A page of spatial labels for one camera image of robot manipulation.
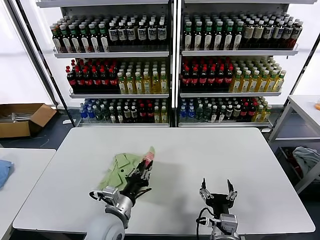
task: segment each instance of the bottle label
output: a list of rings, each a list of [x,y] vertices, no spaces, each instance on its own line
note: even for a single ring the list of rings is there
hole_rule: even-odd
[[[217,35],[214,38],[213,50],[219,50],[221,43],[221,35]]]
[[[60,44],[59,39],[53,38],[52,40],[53,40],[53,43],[54,43],[55,48],[58,51],[58,53],[61,53],[61,44]]]
[[[121,115],[118,115],[119,123],[123,124],[124,123],[124,117]]]
[[[234,38],[233,50],[238,50],[241,42],[241,34],[238,34]]]
[[[115,124],[116,123],[116,116],[111,115],[110,118],[111,118],[111,122],[113,124]]]
[[[285,27],[283,30],[282,38],[289,39],[291,36],[293,28],[292,27]]]
[[[160,116],[159,115],[154,115],[154,122],[158,124],[160,122]]]
[[[103,36],[101,37],[101,42],[102,42],[103,50],[105,52],[108,52],[109,51],[108,39],[105,36]]]
[[[72,53],[72,47],[68,38],[62,39],[68,53]]]
[[[196,35],[194,38],[194,50],[200,50],[201,35]]]
[[[298,37],[299,37],[299,35],[300,35],[300,33],[301,33],[301,30],[302,30],[302,28],[300,28],[300,27],[295,27],[295,28],[293,29],[293,31],[292,31],[291,38],[292,38],[292,39],[298,39]]]
[[[118,36],[120,41],[127,40],[127,30],[126,29],[118,29]]]
[[[190,78],[182,78],[182,82],[184,84],[188,84],[188,83],[190,83]]]
[[[224,82],[225,82],[226,84],[230,84],[231,81],[232,81],[232,77],[230,77],[230,78],[225,77],[225,78],[224,78]]]
[[[235,82],[234,82],[234,85],[233,85],[233,90],[232,90],[232,92],[233,92],[233,93],[237,93],[237,92],[238,92],[238,89],[239,89],[239,86],[240,86],[240,81],[235,81]]]
[[[129,94],[133,94],[133,93],[134,93],[134,88],[133,88],[133,86],[132,86],[132,83],[131,83],[131,82],[128,82],[128,83],[126,84],[126,86],[128,87],[128,93],[129,93]]]
[[[265,27],[264,28],[264,32],[262,34],[262,38],[263,39],[270,39],[271,36],[272,36],[272,30],[273,29],[274,29],[273,27]]]
[[[212,114],[211,116],[211,122],[215,122],[217,119],[217,115],[216,114]]]
[[[253,32],[254,39],[260,39],[262,37],[262,33],[264,32],[264,27],[255,27]]]
[[[248,93],[253,93],[255,91],[256,85],[257,85],[257,81],[252,81],[249,86]]]
[[[84,50],[86,53],[89,53],[90,52],[90,46],[89,46],[89,43],[88,43],[88,39],[85,38],[85,37],[82,37],[81,38],[81,41],[82,41],[82,44],[84,46]]]
[[[149,40],[157,39],[157,29],[156,28],[148,28]]]
[[[92,37],[91,38],[91,42],[92,42],[92,45],[93,45],[94,52],[98,53],[99,52],[99,46],[98,46],[97,38],[96,37]]]
[[[158,28],[158,39],[166,40],[167,39],[167,28]]]
[[[191,78],[190,81],[192,84],[196,84],[198,82],[198,78]]]
[[[225,118],[225,115],[224,115],[224,114],[220,114],[220,116],[219,116],[219,122],[223,121],[224,118]]]
[[[137,92],[137,94],[142,94],[142,85],[141,85],[141,82],[136,82],[135,85],[136,85],[136,92]]]
[[[138,29],[138,38],[139,38],[139,40],[147,40],[147,29],[146,28]]]
[[[184,40],[184,50],[189,51],[191,46],[191,36],[186,35]]]
[[[121,94],[126,94],[125,84],[119,83],[119,88],[120,88]]]
[[[127,29],[126,30],[126,34],[128,35],[128,39],[130,41],[134,41],[136,40],[136,30],[133,28],[133,29]]]
[[[224,81],[224,78],[223,78],[223,77],[216,77],[216,78],[215,78],[215,82],[216,82],[217,84],[222,84],[223,81]]]
[[[266,88],[266,92],[272,92],[272,89],[274,89],[275,81],[270,81],[268,84],[268,87]]]
[[[261,81],[260,86],[258,88],[258,93],[262,93],[266,87],[267,81]]]
[[[118,41],[118,31],[117,29],[109,29],[109,36],[111,41]]]
[[[71,41],[72,41],[72,43],[73,43],[75,52],[76,52],[76,53],[81,53],[81,49],[80,49],[80,45],[79,45],[78,39],[73,37],[73,38],[71,39]]]
[[[204,50],[209,50],[210,49],[210,45],[211,45],[211,35],[207,35],[204,38]]]
[[[148,82],[144,83],[144,93],[145,94],[150,94],[150,85]]]
[[[225,36],[224,47],[223,47],[224,51],[227,51],[230,49],[231,39],[232,39],[232,35]]]
[[[254,34],[254,30],[255,30],[254,27],[248,27],[248,26],[246,26],[246,27],[245,27],[245,32],[244,32],[244,34],[243,34],[243,37],[244,37],[245,39],[250,39],[250,38],[252,38],[252,35]]]

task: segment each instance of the yellow juice bottle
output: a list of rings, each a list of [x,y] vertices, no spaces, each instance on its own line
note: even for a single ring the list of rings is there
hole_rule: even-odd
[[[230,84],[229,92],[230,93],[237,93],[239,86],[240,86],[240,81],[241,81],[241,71],[237,70],[236,74],[233,76],[232,82]]]
[[[248,91],[248,85],[249,85],[249,81],[250,81],[250,74],[251,74],[251,71],[249,71],[249,70],[245,71],[244,78],[240,82],[238,93],[246,93]]]
[[[256,93],[262,93],[266,87],[267,81],[268,81],[268,74],[269,71],[268,70],[264,70],[264,73],[261,77],[261,79],[259,79],[259,81],[256,83],[256,87],[254,92]]]
[[[280,92],[280,89],[282,87],[282,84],[284,84],[285,81],[285,75],[286,75],[287,71],[286,70],[282,70],[278,79],[276,80],[276,83],[273,87],[272,92]]]
[[[257,82],[259,80],[259,71],[255,70],[253,73],[253,77],[250,79],[249,81],[249,87],[248,87],[248,93],[254,93],[256,86],[257,86]]]
[[[152,73],[152,93],[153,94],[160,94],[161,93],[161,85],[159,81],[158,72],[154,71]]]
[[[268,81],[266,82],[266,85],[264,87],[264,92],[272,92],[276,84],[277,73],[278,72],[276,70],[273,70],[271,72],[271,76],[268,78]]]

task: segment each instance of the blue cloth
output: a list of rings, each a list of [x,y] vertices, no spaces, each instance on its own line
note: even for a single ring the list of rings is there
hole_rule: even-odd
[[[5,182],[7,181],[9,176],[10,168],[13,165],[14,164],[10,161],[0,160],[0,188],[5,185]]]

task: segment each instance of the white table leg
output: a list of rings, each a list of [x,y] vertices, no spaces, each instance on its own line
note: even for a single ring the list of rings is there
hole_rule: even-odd
[[[291,103],[289,102],[289,104],[285,107],[281,117],[279,118],[278,122],[275,125],[275,128],[273,129],[272,133],[269,136],[268,139],[268,143],[269,145],[272,144],[275,139],[277,138],[280,130],[283,127],[283,123],[289,118],[290,114],[292,113],[293,108],[291,106]]]

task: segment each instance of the bottle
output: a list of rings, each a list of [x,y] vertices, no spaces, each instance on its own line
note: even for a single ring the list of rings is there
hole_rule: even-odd
[[[118,38],[120,45],[127,45],[128,44],[128,35],[127,35],[127,29],[124,25],[124,23],[119,22],[119,28],[117,29],[118,32]]]
[[[220,112],[219,112],[219,122],[222,122],[225,119],[225,115],[226,115],[226,106],[222,105],[220,108]]]
[[[162,123],[168,122],[167,107],[166,106],[161,107],[161,121],[162,121]]]
[[[241,39],[242,39],[243,27],[244,27],[244,22],[238,21],[236,31],[234,32],[234,43],[233,43],[233,49],[232,49],[233,51],[239,49]]]
[[[276,80],[276,83],[274,85],[274,88],[272,90],[272,92],[280,92],[280,89],[282,87],[282,84],[284,84],[285,81],[285,75],[286,75],[287,71],[286,70],[282,70],[279,78]]]
[[[250,20],[248,25],[244,27],[244,33],[243,33],[243,38],[242,38],[242,43],[245,44],[245,47],[249,47],[249,43],[251,42],[252,36],[255,31],[255,26],[254,26],[255,21]]]
[[[147,71],[143,72],[143,87],[144,87],[144,93],[150,94],[150,88],[151,88],[151,81],[149,78],[149,73]]]
[[[251,119],[251,122],[260,122],[263,112],[264,112],[264,106],[259,105],[258,110],[255,112],[255,114],[253,115],[253,117]]]
[[[202,28],[202,22],[197,21],[195,23],[195,31],[194,31],[194,37],[193,37],[193,39],[194,39],[193,46],[194,46],[195,51],[200,50],[200,47],[201,47],[201,43],[202,43],[201,28]]]
[[[226,120],[231,119],[233,110],[234,108],[231,104],[226,108],[225,117],[224,117]]]
[[[234,27],[234,22],[233,21],[228,21],[226,31],[224,32],[224,45],[223,45],[223,50],[227,51],[230,50],[231,48],[231,42],[234,40],[233,32],[232,29]]]
[[[62,41],[65,47],[66,53],[72,53],[72,44],[70,43],[70,36],[67,32],[67,28],[65,25],[60,26],[61,34],[62,34]]]
[[[127,94],[128,88],[127,88],[127,83],[126,83],[124,76],[122,75],[121,72],[118,72],[117,76],[118,76],[118,83],[119,83],[119,88],[120,88],[121,94]]]
[[[136,93],[137,94],[143,94],[144,91],[143,91],[143,83],[142,83],[142,77],[141,77],[141,74],[140,72],[136,72],[135,73],[135,86],[136,86]]]
[[[148,39],[149,39],[149,44],[150,45],[156,45],[156,42],[157,42],[157,27],[155,27],[155,23],[153,21],[149,22]]]
[[[268,122],[270,114],[271,114],[271,105],[268,105],[265,109],[265,111],[261,115],[260,122]]]
[[[204,50],[211,49],[211,39],[212,39],[212,21],[207,21],[204,32]]]
[[[214,32],[214,43],[213,43],[213,50],[220,50],[221,49],[221,38],[222,38],[222,21],[218,21],[216,23],[216,29]]]
[[[200,103],[199,106],[197,107],[196,111],[195,111],[195,120],[200,123],[203,121],[203,113],[204,113],[204,110],[202,108],[202,104]]]
[[[189,51],[191,49],[191,21],[185,23],[185,31],[183,34],[184,37],[184,50]]]
[[[152,93],[153,94],[161,93],[161,84],[159,81],[159,76],[157,71],[152,72]]]
[[[266,85],[264,87],[264,92],[272,92],[272,90],[274,89],[274,86],[276,84],[276,77],[277,77],[277,71],[276,70],[273,70],[271,72],[271,76],[268,78],[267,82],[266,82]]]
[[[265,90],[265,87],[267,85],[267,81],[268,81],[268,75],[269,75],[269,71],[268,70],[264,70],[263,74],[262,74],[262,78],[260,80],[258,80],[256,87],[255,87],[255,92],[256,93],[262,93]]]
[[[137,36],[136,36],[136,30],[132,24],[132,22],[127,23],[128,27],[126,29],[126,34],[128,37],[128,44],[129,45],[136,45]]]
[[[168,93],[168,84],[167,84],[167,77],[166,77],[166,71],[161,71],[161,93],[167,94]]]

